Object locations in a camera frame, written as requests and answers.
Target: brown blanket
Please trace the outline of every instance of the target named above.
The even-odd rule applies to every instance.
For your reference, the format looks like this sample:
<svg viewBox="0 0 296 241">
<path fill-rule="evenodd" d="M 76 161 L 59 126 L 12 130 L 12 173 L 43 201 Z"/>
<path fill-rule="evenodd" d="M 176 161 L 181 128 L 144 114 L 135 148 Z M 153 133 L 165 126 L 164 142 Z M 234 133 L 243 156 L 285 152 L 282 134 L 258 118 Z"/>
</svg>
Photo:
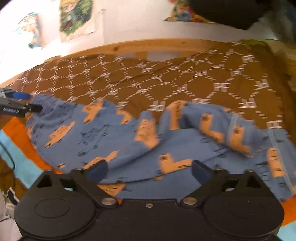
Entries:
<svg viewBox="0 0 296 241">
<path fill-rule="evenodd" d="M 165 62 L 113 55 L 66 58 L 37 66 L 17 82 L 21 91 L 82 104 L 104 97 L 135 117 L 151 109 L 158 119 L 165 106 L 182 99 L 225 106 L 262 129 L 283 125 L 267 70 L 238 42 Z"/>
</svg>

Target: white geometric pattern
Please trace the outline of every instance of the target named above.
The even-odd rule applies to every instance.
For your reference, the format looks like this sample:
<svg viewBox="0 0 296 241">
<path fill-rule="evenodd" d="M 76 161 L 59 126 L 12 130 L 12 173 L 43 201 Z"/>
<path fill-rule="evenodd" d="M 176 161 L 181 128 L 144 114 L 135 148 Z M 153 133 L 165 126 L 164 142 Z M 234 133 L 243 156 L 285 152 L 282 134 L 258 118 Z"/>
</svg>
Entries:
<svg viewBox="0 0 296 241">
<path fill-rule="evenodd" d="M 237 45 L 241 45 L 242 42 L 241 41 L 237 41 L 237 42 L 233 42 L 232 47 L 230 47 L 227 51 L 222 52 L 219 49 L 214 49 L 214 50 L 210 50 L 207 53 L 209 54 L 209 56 L 205 56 L 203 59 L 197 59 L 198 56 L 200 56 L 200 54 L 196 54 L 190 57 L 187 57 L 184 59 L 184 61 L 181 61 L 179 64 L 176 63 L 172 63 L 170 60 L 165 61 L 165 63 L 169 66 L 164 72 L 162 72 L 161 74 L 159 73 L 154 73 L 154 69 L 158 66 L 158 64 L 160 64 L 161 62 L 150 62 L 150 63 L 145 63 L 145 62 L 141 62 L 138 63 L 135 66 L 129 67 L 125 65 L 125 62 L 123 60 L 125 60 L 125 57 L 121 57 L 121 56 L 117 56 L 115 58 L 113 58 L 113 60 L 111 60 L 110 57 L 106 58 L 106 55 L 104 54 L 100 54 L 97 56 L 97 60 L 99 60 L 99 62 L 93 66 L 90 67 L 90 62 L 88 60 L 88 58 L 86 56 L 82 56 L 79 58 L 79 60 L 77 59 L 69 59 L 69 60 L 63 60 L 64 62 L 68 61 L 68 65 L 67 66 L 63 66 L 60 67 L 59 66 L 59 60 L 56 62 L 56 65 L 53 66 L 51 69 L 47 68 L 47 63 L 44 63 L 42 65 L 40 65 L 39 67 L 35 67 L 34 71 L 39 71 L 38 76 L 32 80 L 32 78 L 30 78 L 30 81 L 28 80 L 28 73 L 29 71 L 27 71 L 25 73 L 24 76 L 22 76 L 22 89 L 21 91 L 24 90 L 24 87 L 26 85 L 29 85 L 31 83 L 36 83 L 36 89 L 34 90 L 34 92 L 32 92 L 32 95 L 35 94 L 39 94 L 39 93 L 47 93 L 47 92 L 51 92 L 52 95 L 54 96 L 55 93 L 62 89 L 62 88 L 67 88 L 70 92 L 70 97 L 68 98 L 67 101 L 77 101 L 79 98 L 82 98 L 84 96 L 88 96 L 91 98 L 91 100 L 95 100 L 96 98 L 98 98 L 98 94 L 101 93 L 101 91 L 104 92 L 104 94 L 100 97 L 107 97 L 107 96 L 112 96 L 113 98 L 115 98 L 115 100 L 117 101 L 117 106 L 120 108 L 123 108 L 124 106 L 128 105 L 130 99 L 133 96 L 136 95 L 143 95 L 147 98 L 148 101 L 153 101 L 150 104 L 150 108 L 149 110 L 151 111 L 156 111 L 156 112 L 161 112 L 165 109 L 165 103 L 166 101 L 175 96 L 178 95 L 180 93 L 182 94 L 186 94 L 190 97 L 190 99 L 192 100 L 192 102 L 194 103 L 200 103 L 200 104 L 207 104 L 211 102 L 211 99 L 213 98 L 213 96 L 215 96 L 217 93 L 224 93 L 227 92 L 228 89 L 231 86 L 231 83 L 235 80 L 235 78 L 240 77 L 240 78 L 244 78 L 246 80 L 250 80 L 250 81 L 254 81 L 254 78 L 248 76 L 244 69 L 246 68 L 246 66 L 248 66 L 250 63 L 252 62 L 258 62 L 258 60 L 256 60 L 256 57 L 253 54 L 242 54 L 242 53 L 237 53 L 235 52 L 235 46 Z M 222 58 L 220 60 L 220 63 L 213 63 L 211 61 L 211 56 L 212 55 L 221 55 Z M 242 59 L 242 64 L 240 66 L 236 66 L 233 69 L 227 68 L 227 60 L 230 56 L 238 56 L 240 59 Z M 123 72 L 123 77 L 117 81 L 117 82 L 111 82 L 111 74 L 112 71 L 109 70 L 109 66 L 112 63 L 117 63 L 120 65 L 120 68 L 118 68 L 116 71 L 122 71 Z M 182 64 L 184 63 L 190 63 L 190 67 L 184 69 L 182 68 Z M 198 67 L 200 64 L 203 64 L 203 66 L 209 66 L 207 69 L 204 70 L 199 70 L 196 71 L 196 67 Z M 83 65 L 83 69 L 77 73 L 73 72 L 73 69 L 77 66 L 81 66 Z M 100 73 L 100 75 L 98 77 L 93 77 L 90 76 L 91 71 L 94 67 L 96 66 L 100 66 L 102 68 L 102 73 Z M 65 76 L 60 75 L 59 71 L 62 69 L 67 68 L 68 70 L 68 74 Z M 133 76 L 130 76 L 129 71 L 132 68 L 139 68 L 140 73 L 145 76 L 145 75 L 149 75 L 149 78 L 140 82 L 137 82 L 134 80 Z M 215 70 L 224 70 L 227 71 L 228 73 L 230 73 L 231 78 L 220 78 L 217 79 L 218 77 L 212 75 L 213 71 Z M 48 70 L 52 70 L 53 71 L 53 75 L 50 78 L 43 78 L 42 77 L 42 72 L 43 71 L 48 71 Z M 171 78 L 170 80 L 165 79 L 165 75 L 174 71 L 176 73 L 176 76 Z M 185 74 L 192 74 L 192 77 L 187 80 L 185 83 L 182 83 L 182 85 L 180 85 L 180 83 L 177 81 L 178 78 L 182 77 Z M 79 84 L 75 84 L 75 78 L 77 76 L 84 76 L 86 78 L 86 81 L 84 83 L 79 83 Z M 196 96 L 194 94 L 194 90 L 190 89 L 189 84 L 191 82 L 199 82 L 202 79 L 206 79 L 208 81 L 212 81 L 212 91 L 207 94 L 207 96 L 204 97 L 200 97 L 200 96 Z M 102 89 L 96 89 L 94 90 L 94 84 L 97 81 L 101 81 L 102 79 L 104 79 L 104 81 L 107 83 L 107 85 Z M 238 108 L 257 108 L 257 104 L 256 104 L 256 96 L 258 95 L 259 91 L 263 88 L 268 88 L 269 91 L 271 92 L 275 92 L 274 90 L 272 90 L 270 88 L 270 85 L 267 82 L 268 76 L 267 74 L 264 74 L 261 77 L 261 81 L 255 81 L 256 84 L 254 84 L 254 89 L 253 89 L 253 93 L 251 93 L 251 95 L 249 96 L 240 96 L 237 93 L 225 93 L 228 94 L 230 96 L 233 97 L 234 100 L 239 99 L 239 107 Z M 57 82 L 60 81 L 65 81 L 68 80 L 69 84 L 67 86 L 61 86 L 59 85 L 59 87 L 57 86 Z M 124 91 L 124 88 L 118 87 L 118 85 L 122 82 L 127 81 L 129 82 L 129 84 L 124 87 L 124 88 L 135 88 L 135 92 L 132 94 L 129 94 L 128 96 L 126 96 L 124 99 L 119 97 L 119 93 L 120 91 Z M 47 89 L 42 89 L 39 90 L 39 86 L 42 82 L 44 81 L 51 81 L 51 86 L 48 87 Z M 75 89 L 80 88 L 84 85 L 87 85 L 88 90 L 85 91 L 85 93 L 79 95 L 79 96 L 75 96 Z M 155 100 L 154 96 L 151 95 L 152 90 L 154 87 L 156 86 L 167 86 L 168 89 L 173 88 L 172 92 L 170 94 L 168 94 L 167 96 L 165 96 L 163 99 L 159 99 L 159 100 Z M 257 113 L 258 111 L 254 111 L 259 117 L 261 117 L 262 119 L 267 119 L 267 117 L 260 113 Z M 279 115 L 277 116 L 277 120 L 274 120 L 275 122 L 279 123 L 282 122 L 281 117 L 279 117 Z"/>
<path fill-rule="evenodd" d="M 281 128 L 281 126 L 279 125 L 281 122 L 283 121 L 282 120 L 269 121 L 267 122 L 267 128 L 268 129 Z"/>
</svg>

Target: black object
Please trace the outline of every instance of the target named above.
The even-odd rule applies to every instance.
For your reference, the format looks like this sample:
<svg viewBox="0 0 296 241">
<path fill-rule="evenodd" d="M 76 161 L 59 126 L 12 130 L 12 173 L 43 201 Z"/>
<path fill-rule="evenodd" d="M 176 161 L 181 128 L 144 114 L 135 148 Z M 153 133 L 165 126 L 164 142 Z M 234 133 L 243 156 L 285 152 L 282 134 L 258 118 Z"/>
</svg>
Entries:
<svg viewBox="0 0 296 241">
<path fill-rule="evenodd" d="M 25 117 L 27 112 L 41 112 L 42 105 L 21 103 L 9 98 L 0 97 L 0 114 Z"/>
<path fill-rule="evenodd" d="M 288 0 L 289 3 L 291 3 L 294 7 L 296 7 L 296 0 Z"/>
<path fill-rule="evenodd" d="M 5 7 L 6 4 L 8 4 L 10 0 L 0 0 L 0 10 Z"/>
<path fill-rule="evenodd" d="M 248 29 L 269 10 L 271 0 L 189 0 L 193 11 L 204 18 L 235 28 Z"/>
<path fill-rule="evenodd" d="M 100 165 L 103 179 L 107 164 Z M 195 160 L 192 174 L 202 186 L 187 196 L 191 205 L 185 197 L 108 206 L 102 200 L 111 196 L 86 180 L 86 170 L 45 171 L 18 203 L 15 221 L 25 241 L 280 240 L 283 208 L 253 171 L 229 174 Z"/>
</svg>

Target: bed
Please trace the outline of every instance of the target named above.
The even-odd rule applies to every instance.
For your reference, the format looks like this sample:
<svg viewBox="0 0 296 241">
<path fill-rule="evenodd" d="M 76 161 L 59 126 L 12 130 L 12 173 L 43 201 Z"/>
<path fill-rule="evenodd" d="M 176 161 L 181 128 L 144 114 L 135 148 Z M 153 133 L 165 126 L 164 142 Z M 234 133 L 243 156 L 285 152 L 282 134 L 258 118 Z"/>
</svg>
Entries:
<svg viewBox="0 0 296 241">
<path fill-rule="evenodd" d="M 176 58 L 147 60 L 155 51 Z M 150 110 L 156 122 L 177 100 L 217 104 L 259 129 L 286 129 L 295 144 L 295 93 L 282 63 L 260 41 L 149 39 L 56 56 L 1 86 L 84 105 L 103 97 L 135 118 Z"/>
</svg>

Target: poster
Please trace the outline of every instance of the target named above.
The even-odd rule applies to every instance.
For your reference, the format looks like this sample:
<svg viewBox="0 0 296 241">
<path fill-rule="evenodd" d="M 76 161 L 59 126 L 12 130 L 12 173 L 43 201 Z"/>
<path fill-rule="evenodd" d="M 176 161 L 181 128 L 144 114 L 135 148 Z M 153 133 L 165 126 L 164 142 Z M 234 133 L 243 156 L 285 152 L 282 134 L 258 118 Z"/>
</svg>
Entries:
<svg viewBox="0 0 296 241">
<path fill-rule="evenodd" d="M 19 23 L 16 32 L 22 34 L 23 39 L 28 42 L 29 48 L 40 48 L 40 26 L 38 22 L 38 14 L 29 13 Z"/>
<path fill-rule="evenodd" d="M 94 32 L 93 0 L 60 0 L 60 38 L 62 42 Z"/>
</svg>

